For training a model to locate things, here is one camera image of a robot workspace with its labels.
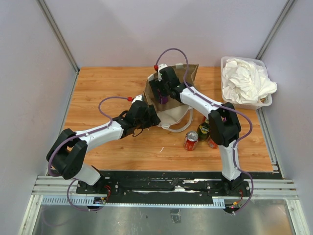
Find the purple soda can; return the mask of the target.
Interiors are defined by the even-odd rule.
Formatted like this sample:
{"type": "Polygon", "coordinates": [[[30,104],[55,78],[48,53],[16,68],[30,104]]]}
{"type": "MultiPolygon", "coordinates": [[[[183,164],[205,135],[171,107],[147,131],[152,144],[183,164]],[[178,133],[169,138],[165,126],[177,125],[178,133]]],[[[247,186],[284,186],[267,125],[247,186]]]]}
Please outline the purple soda can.
{"type": "Polygon", "coordinates": [[[158,92],[158,101],[160,104],[166,104],[168,102],[168,96],[163,95],[160,90],[158,92]]]}

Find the pink patterned canvas bag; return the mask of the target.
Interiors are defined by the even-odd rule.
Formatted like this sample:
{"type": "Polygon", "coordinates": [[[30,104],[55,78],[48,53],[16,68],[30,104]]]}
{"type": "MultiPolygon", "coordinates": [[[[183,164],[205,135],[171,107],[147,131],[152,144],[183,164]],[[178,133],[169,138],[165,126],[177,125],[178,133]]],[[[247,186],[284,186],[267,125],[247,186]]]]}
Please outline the pink patterned canvas bag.
{"type": "MultiPolygon", "coordinates": [[[[186,71],[186,64],[178,63],[174,66],[169,67],[173,68],[179,81],[182,83],[183,76],[186,71]]],[[[195,86],[194,81],[198,67],[199,64],[189,65],[188,73],[186,76],[186,82],[189,83],[189,86],[195,86]]],[[[192,122],[193,108],[186,104],[182,104],[169,96],[167,99],[165,99],[165,101],[167,101],[165,104],[160,104],[157,98],[154,98],[152,88],[149,84],[149,82],[152,80],[158,81],[157,72],[152,73],[148,76],[145,84],[145,90],[143,91],[143,97],[144,101],[146,101],[148,105],[153,105],[155,108],[156,114],[160,119],[160,124],[157,126],[171,132],[182,132],[186,130],[192,122]],[[183,120],[187,113],[189,113],[189,120],[187,124],[179,129],[172,129],[175,124],[179,124],[183,120]]]]}

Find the red soda can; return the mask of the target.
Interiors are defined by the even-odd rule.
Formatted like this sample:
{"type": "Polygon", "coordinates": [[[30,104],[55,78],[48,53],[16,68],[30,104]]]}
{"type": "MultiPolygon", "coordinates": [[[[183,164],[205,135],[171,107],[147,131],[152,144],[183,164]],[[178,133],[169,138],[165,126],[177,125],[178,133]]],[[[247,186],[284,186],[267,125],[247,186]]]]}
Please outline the red soda can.
{"type": "Polygon", "coordinates": [[[198,143],[198,134],[195,131],[190,131],[185,135],[183,147],[187,151],[193,151],[198,143]]]}

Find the dark glass bottle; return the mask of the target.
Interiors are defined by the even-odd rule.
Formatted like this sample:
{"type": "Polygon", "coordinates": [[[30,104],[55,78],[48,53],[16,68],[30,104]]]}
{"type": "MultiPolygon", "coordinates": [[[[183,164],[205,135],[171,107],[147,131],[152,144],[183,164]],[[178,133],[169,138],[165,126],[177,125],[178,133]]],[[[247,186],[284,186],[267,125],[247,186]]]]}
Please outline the dark glass bottle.
{"type": "Polygon", "coordinates": [[[205,122],[201,123],[197,128],[198,140],[205,141],[210,135],[209,120],[206,118],[205,122]]]}

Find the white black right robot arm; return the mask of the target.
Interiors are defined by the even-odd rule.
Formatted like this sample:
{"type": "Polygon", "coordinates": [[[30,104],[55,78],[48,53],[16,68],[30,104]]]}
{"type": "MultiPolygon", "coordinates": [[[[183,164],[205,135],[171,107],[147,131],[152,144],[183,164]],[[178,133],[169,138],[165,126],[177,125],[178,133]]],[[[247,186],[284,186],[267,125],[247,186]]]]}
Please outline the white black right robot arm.
{"type": "Polygon", "coordinates": [[[151,98],[162,106],[179,102],[208,118],[210,137],[218,145],[222,159],[222,191],[228,196],[239,192],[243,183],[237,147],[241,126],[233,105],[204,96],[191,83],[180,80],[171,66],[155,65],[154,69],[156,72],[148,77],[151,98]]]}

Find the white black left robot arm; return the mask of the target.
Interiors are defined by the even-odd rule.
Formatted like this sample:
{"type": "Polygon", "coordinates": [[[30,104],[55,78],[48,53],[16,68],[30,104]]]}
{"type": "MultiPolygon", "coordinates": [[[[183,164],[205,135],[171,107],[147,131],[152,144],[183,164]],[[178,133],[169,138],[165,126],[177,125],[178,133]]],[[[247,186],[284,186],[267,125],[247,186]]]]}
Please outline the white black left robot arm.
{"type": "Polygon", "coordinates": [[[98,194],[104,190],[105,177],[95,167],[84,163],[85,155],[100,145],[116,141],[129,135],[135,136],[137,129],[143,130],[160,124],[153,105],[145,101],[132,102],[129,110],[108,123],[89,130],[61,132],[46,159],[64,179],[77,179],[88,185],[89,190],[98,194]]]}

